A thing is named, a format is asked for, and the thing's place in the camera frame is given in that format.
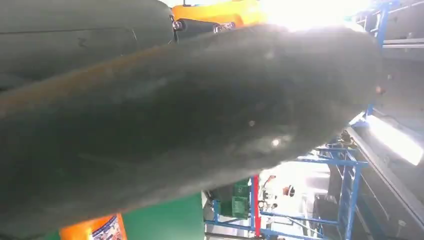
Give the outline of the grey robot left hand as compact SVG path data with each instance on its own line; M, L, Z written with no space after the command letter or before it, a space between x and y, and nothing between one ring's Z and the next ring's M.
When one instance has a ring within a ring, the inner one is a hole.
M358 26L176 41L159 0L0 3L0 237L236 182L341 132L375 97Z

